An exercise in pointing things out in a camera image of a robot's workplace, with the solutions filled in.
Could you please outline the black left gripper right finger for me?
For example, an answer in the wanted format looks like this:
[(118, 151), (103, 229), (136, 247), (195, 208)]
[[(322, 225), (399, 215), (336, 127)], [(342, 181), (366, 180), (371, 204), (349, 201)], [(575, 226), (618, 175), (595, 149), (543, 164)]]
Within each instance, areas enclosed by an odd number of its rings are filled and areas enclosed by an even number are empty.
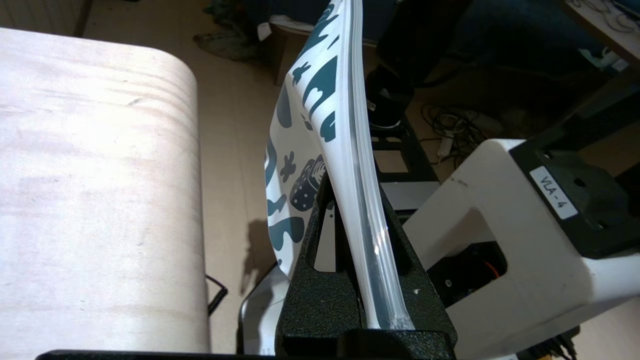
[(418, 331), (446, 333), (450, 343), (455, 346), (457, 331), (446, 308), (381, 186), (379, 191), (400, 288), (414, 328)]

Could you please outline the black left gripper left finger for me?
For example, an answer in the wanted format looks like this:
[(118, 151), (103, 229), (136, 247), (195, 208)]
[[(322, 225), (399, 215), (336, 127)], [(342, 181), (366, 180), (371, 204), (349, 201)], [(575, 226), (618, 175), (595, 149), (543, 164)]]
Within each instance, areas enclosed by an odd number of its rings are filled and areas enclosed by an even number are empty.
[(339, 212), (334, 214), (336, 271), (314, 267), (327, 205), (335, 199), (329, 176), (324, 175), (279, 314), (278, 351), (336, 351), (341, 337), (363, 324), (354, 260)]

